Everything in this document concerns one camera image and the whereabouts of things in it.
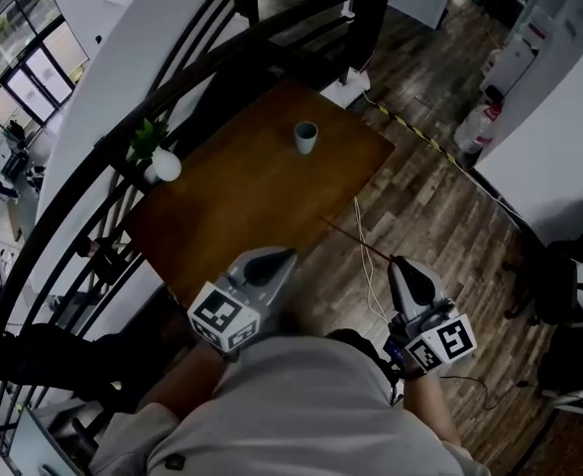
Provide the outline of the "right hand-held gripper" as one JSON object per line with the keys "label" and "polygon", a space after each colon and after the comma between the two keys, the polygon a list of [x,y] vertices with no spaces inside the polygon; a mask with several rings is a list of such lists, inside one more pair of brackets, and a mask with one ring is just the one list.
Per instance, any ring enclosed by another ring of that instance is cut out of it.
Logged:
{"label": "right hand-held gripper", "polygon": [[[396,258],[388,276],[398,312],[390,323],[390,338],[402,359],[423,373],[432,373],[477,348],[468,316],[452,300],[443,299],[446,293],[434,271],[414,259]],[[417,309],[423,305],[432,306],[418,315]]]}

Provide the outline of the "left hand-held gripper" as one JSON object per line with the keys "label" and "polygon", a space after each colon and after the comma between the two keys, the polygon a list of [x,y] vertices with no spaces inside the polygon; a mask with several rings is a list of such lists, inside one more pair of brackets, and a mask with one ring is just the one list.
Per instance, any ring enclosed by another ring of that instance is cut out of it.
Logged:
{"label": "left hand-held gripper", "polygon": [[187,310],[192,329],[221,353],[256,337],[284,295],[296,249],[269,246],[241,254],[215,283],[206,282]]}

